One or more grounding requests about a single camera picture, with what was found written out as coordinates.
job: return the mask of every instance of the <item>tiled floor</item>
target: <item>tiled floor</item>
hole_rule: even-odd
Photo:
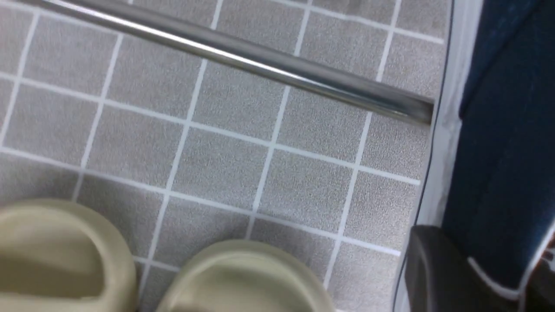
[[[134,5],[434,97],[447,1]],[[136,256],[141,311],[231,238],[295,255],[338,309],[389,310],[427,129],[6,0],[0,43],[0,204],[106,216]]]

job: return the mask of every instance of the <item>stainless steel bar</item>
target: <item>stainless steel bar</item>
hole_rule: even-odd
[[[433,100],[118,1],[19,0],[406,122],[429,125]]]

